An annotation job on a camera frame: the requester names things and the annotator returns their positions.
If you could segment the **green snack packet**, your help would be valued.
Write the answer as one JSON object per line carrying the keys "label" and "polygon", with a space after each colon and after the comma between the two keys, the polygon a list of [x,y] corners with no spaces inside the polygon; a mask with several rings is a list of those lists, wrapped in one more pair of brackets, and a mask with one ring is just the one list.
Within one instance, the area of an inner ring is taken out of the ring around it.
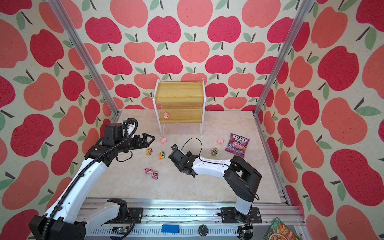
{"label": "green snack packet", "polygon": [[302,240],[291,231],[280,218],[275,218],[269,230],[264,235],[264,240]]}

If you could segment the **blue block on rail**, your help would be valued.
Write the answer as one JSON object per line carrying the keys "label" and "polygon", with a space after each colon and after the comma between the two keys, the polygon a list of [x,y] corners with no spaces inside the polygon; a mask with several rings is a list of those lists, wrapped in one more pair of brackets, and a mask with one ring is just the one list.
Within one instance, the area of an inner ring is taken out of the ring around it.
{"label": "blue block on rail", "polygon": [[162,233],[165,234],[178,234],[180,232],[179,225],[162,225]]}

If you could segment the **wooden two-tier shelf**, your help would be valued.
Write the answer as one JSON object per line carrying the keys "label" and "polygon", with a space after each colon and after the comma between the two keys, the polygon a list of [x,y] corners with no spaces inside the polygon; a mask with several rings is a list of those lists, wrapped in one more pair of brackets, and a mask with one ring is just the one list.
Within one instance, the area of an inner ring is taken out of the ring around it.
{"label": "wooden two-tier shelf", "polygon": [[[205,81],[175,82],[157,80],[152,98],[161,136],[166,124],[199,124],[200,135],[204,132],[206,90]],[[164,119],[164,112],[170,117]]]}

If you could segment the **pink toy car upper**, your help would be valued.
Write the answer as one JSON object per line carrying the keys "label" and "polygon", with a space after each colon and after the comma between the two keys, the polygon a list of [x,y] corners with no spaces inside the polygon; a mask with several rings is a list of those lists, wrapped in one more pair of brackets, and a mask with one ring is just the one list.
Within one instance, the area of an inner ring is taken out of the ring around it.
{"label": "pink toy car upper", "polygon": [[151,175],[151,176],[155,175],[155,171],[153,169],[151,169],[151,168],[145,169],[145,173],[147,175]]}

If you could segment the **aluminium front rail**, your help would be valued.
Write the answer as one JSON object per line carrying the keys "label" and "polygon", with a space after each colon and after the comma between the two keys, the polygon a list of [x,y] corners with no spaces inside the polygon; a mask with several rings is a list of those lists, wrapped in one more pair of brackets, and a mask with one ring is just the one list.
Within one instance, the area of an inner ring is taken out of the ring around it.
{"label": "aluminium front rail", "polygon": [[[101,207],[109,199],[85,199],[78,216]],[[106,223],[92,231],[85,240],[90,239],[129,239],[129,238],[193,238],[229,237],[236,239],[255,239],[263,237],[275,218],[286,224],[301,239],[310,239],[308,228],[301,209],[286,203],[261,204],[254,203],[252,208],[258,208],[262,217],[261,224],[224,224],[217,216],[221,208],[233,208],[233,202],[199,202],[199,201],[160,201],[126,199],[128,208],[143,208],[140,224],[111,224]],[[179,225],[178,234],[162,233],[162,225]],[[206,225],[208,235],[200,237],[198,228]]]}

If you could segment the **purple candy bag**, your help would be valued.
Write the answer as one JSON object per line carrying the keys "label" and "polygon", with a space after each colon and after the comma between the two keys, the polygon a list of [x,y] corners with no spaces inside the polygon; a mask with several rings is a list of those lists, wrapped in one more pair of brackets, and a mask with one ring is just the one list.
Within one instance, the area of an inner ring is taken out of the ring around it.
{"label": "purple candy bag", "polygon": [[248,138],[231,133],[225,151],[244,158],[249,141]]}

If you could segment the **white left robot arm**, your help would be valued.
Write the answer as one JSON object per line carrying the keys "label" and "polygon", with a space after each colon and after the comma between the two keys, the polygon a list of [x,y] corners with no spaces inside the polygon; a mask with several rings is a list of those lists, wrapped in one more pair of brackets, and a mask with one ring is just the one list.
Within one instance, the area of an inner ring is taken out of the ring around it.
{"label": "white left robot arm", "polygon": [[96,144],[86,154],[77,175],[58,200],[42,216],[34,216],[29,228],[37,240],[83,240],[100,226],[112,223],[136,223],[127,202],[109,199],[101,207],[79,217],[79,211],[97,182],[119,153],[146,149],[151,145],[149,135],[135,135],[114,146]]}

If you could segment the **aluminium frame post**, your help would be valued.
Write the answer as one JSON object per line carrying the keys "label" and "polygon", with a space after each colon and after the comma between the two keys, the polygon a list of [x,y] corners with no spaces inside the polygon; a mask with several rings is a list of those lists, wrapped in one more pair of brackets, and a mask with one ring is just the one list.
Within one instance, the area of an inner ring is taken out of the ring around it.
{"label": "aluminium frame post", "polygon": [[256,119],[258,117],[258,114],[265,103],[265,100],[268,96],[268,93],[273,85],[273,82],[277,79],[277,75],[280,72],[282,65],[285,61],[286,56],[290,53],[291,50],[293,50],[293,42],[296,39],[301,26],[303,25],[303,22],[307,15],[309,14],[310,8],[312,7],[312,4],[315,3],[313,0],[305,0],[301,1],[302,5],[299,7],[298,12],[293,20],[293,23],[291,25],[291,28],[287,34],[287,37],[285,41],[283,42],[283,45],[281,47],[281,50],[279,51],[279,55],[277,57],[277,60],[275,61],[275,64],[272,68],[271,73],[267,77],[266,84],[264,86],[264,89],[262,91],[261,96],[258,98],[258,102],[256,105],[256,108],[254,110],[254,118]]}
{"label": "aluminium frame post", "polygon": [[55,15],[60,21],[62,27],[64,28],[67,35],[69,36],[69,39],[74,44],[74,47],[76,48],[81,60],[85,64],[85,67],[88,70],[90,76],[93,78],[96,86],[101,92],[101,95],[103,96],[104,100],[106,101],[107,105],[112,111],[112,116],[113,116],[112,122],[116,122],[120,116],[120,111],[113,97],[111,96],[105,82],[103,81],[103,78],[98,72],[96,65],[94,64],[94,61],[92,60],[91,55],[89,54],[87,48],[85,47],[84,43],[79,37],[77,30],[71,21],[70,16],[67,14],[65,10],[64,5],[62,4],[61,1],[56,1],[56,0],[53,0],[53,1],[49,0],[48,2],[50,3],[50,6],[52,7]]}

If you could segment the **green orange toy car left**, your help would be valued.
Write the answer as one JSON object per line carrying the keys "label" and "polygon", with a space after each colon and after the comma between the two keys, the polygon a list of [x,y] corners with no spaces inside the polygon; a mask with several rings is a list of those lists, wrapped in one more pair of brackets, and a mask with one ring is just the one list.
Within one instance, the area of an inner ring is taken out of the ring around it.
{"label": "green orange toy car left", "polygon": [[146,151],[146,155],[151,156],[152,153],[153,153],[153,149],[152,148],[148,148],[147,151]]}

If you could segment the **right aluminium frame post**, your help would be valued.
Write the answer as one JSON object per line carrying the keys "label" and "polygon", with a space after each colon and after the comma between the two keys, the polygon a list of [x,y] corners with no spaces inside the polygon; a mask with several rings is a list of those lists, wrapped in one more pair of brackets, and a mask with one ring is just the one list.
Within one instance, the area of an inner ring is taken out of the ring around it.
{"label": "right aluminium frame post", "polygon": [[302,5],[299,7],[298,12],[293,20],[293,23],[291,25],[291,28],[287,34],[287,37],[285,41],[283,42],[283,45],[281,47],[281,50],[279,51],[279,55],[277,57],[277,60],[275,61],[275,64],[272,68],[271,73],[267,77],[266,84],[264,86],[264,89],[262,91],[261,96],[258,98],[258,102],[256,105],[256,108],[254,110],[254,118],[256,119],[258,117],[258,114],[265,103],[265,100],[268,96],[268,93],[273,85],[273,82],[277,79],[277,75],[280,72],[282,65],[285,61],[286,56],[290,53],[291,50],[293,50],[293,42],[296,39],[301,26],[303,25],[303,22],[307,15],[309,14],[310,8],[312,7],[312,4],[315,3],[313,0],[305,0],[301,1]]}

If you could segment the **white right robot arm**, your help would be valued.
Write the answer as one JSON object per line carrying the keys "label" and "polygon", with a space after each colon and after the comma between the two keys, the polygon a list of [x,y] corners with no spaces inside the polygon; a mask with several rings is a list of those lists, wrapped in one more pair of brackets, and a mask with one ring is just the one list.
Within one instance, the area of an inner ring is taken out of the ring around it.
{"label": "white right robot arm", "polygon": [[238,196],[234,210],[236,218],[243,223],[249,221],[262,175],[247,161],[239,156],[230,160],[206,159],[191,152],[184,154],[177,146],[173,146],[168,158],[186,175],[207,175],[225,180]]}

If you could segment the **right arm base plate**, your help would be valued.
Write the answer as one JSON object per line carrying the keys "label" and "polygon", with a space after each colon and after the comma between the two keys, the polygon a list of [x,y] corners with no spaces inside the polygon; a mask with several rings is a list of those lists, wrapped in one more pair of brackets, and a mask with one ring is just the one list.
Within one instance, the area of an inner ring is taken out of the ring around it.
{"label": "right arm base plate", "polygon": [[221,217],[224,224],[261,224],[262,217],[258,208],[250,208],[248,214],[244,215],[233,208],[221,208],[217,216]]}

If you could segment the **left aluminium frame post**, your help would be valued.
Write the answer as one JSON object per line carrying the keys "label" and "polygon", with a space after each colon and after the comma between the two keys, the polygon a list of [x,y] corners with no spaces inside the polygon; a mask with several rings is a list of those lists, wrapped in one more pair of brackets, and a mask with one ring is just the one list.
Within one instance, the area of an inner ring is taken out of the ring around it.
{"label": "left aluminium frame post", "polygon": [[106,101],[107,105],[112,111],[112,116],[113,116],[112,122],[116,122],[120,116],[120,111],[113,97],[111,96],[105,82],[103,81],[103,78],[98,72],[96,65],[94,64],[94,61],[92,60],[91,55],[89,54],[87,48],[85,47],[84,43],[79,37],[77,30],[71,21],[70,16],[67,14],[65,10],[64,5],[62,4],[61,1],[56,1],[56,0],[53,0],[53,1],[49,0],[48,2],[50,3],[50,6],[52,7],[55,15],[60,21],[62,27],[64,28],[67,35],[69,36],[69,39],[74,44],[74,47],[76,48],[81,60],[85,64],[85,67],[88,70],[90,76],[93,78],[96,86],[101,92],[101,95],[103,96],[104,100]]}

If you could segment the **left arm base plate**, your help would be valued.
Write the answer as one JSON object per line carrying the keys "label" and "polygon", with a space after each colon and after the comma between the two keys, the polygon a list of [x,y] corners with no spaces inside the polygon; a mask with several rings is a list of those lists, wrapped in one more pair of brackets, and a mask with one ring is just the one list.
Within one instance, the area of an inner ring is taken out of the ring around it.
{"label": "left arm base plate", "polygon": [[118,216],[110,220],[111,224],[130,224],[135,222],[140,224],[143,217],[143,208],[127,208],[119,209]]}

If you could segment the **pink green toy truck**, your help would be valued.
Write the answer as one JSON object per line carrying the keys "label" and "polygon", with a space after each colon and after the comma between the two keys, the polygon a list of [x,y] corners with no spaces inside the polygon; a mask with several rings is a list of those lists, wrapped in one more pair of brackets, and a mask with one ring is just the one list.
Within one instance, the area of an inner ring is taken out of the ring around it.
{"label": "pink green toy truck", "polygon": [[158,173],[157,171],[153,171],[153,172],[152,172],[152,178],[153,178],[154,180],[158,180],[158,179],[159,179],[159,173]]}

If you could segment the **round metal knob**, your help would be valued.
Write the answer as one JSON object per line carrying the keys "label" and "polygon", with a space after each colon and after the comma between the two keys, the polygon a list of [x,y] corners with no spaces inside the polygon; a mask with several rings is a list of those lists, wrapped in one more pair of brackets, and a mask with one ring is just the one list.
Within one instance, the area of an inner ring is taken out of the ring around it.
{"label": "round metal knob", "polygon": [[198,234],[200,237],[205,237],[208,235],[209,229],[206,225],[200,225],[198,228]]}

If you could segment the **multicolour toy car right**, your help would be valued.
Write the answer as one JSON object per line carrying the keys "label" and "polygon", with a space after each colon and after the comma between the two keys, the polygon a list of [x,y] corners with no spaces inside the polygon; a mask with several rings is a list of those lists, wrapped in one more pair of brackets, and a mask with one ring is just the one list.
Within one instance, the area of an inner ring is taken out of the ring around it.
{"label": "multicolour toy car right", "polygon": [[216,156],[218,154],[218,149],[217,148],[212,148],[211,149],[211,155]]}

